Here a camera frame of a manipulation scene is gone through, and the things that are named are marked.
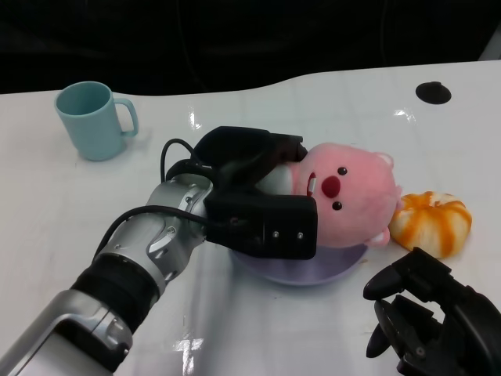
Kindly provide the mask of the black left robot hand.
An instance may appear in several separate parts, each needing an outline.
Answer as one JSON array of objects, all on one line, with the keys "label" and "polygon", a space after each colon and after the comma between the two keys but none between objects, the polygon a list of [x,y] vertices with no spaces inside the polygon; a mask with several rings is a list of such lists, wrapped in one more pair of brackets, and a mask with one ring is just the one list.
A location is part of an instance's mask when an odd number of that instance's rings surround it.
[{"label": "black left robot hand", "polygon": [[190,153],[170,168],[160,155],[160,180],[181,174],[209,179],[213,188],[204,198],[206,238],[234,251],[261,259],[309,260],[317,248],[315,200],[292,193],[264,193],[256,187],[275,167],[302,161],[302,137],[264,129],[221,126],[195,147],[179,139]]}]

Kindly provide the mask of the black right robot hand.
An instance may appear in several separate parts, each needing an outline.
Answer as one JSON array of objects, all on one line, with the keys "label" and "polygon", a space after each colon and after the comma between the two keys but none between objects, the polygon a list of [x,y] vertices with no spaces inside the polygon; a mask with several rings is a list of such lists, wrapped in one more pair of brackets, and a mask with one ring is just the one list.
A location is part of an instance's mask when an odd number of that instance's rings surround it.
[{"label": "black right robot hand", "polygon": [[500,311],[422,249],[382,269],[363,297],[378,319],[367,357],[393,348],[403,375],[500,373]]}]

